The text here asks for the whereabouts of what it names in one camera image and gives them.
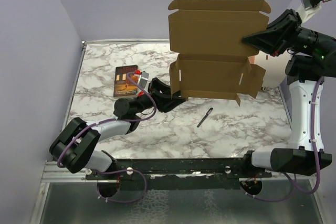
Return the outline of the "brown cardboard box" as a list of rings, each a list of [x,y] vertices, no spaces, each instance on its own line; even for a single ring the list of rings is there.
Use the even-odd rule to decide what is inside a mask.
[[[236,102],[258,95],[266,71],[250,62],[259,50],[242,39],[266,29],[265,0],[173,0],[168,9],[170,50],[177,53],[169,67],[172,94]]]

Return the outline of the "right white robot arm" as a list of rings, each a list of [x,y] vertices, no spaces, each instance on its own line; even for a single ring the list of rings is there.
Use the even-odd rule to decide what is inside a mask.
[[[310,176],[332,163],[320,133],[320,100],[325,77],[335,77],[335,38],[302,27],[293,9],[284,11],[266,30],[245,36],[242,42],[271,56],[293,54],[285,74],[291,95],[291,134],[286,148],[249,151],[241,164],[246,177],[260,169]]]

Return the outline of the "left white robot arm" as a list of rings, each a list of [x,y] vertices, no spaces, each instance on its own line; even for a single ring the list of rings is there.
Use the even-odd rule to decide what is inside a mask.
[[[105,151],[96,151],[98,142],[134,132],[142,121],[138,114],[147,109],[153,109],[147,116],[150,119],[156,112],[170,112],[185,101],[180,91],[171,93],[170,86],[154,78],[137,97],[117,99],[112,118],[96,122],[72,119],[51,144],[49,152],[59,167],[73,174],[86,168],[110,179],[115,175],[117,161]]]

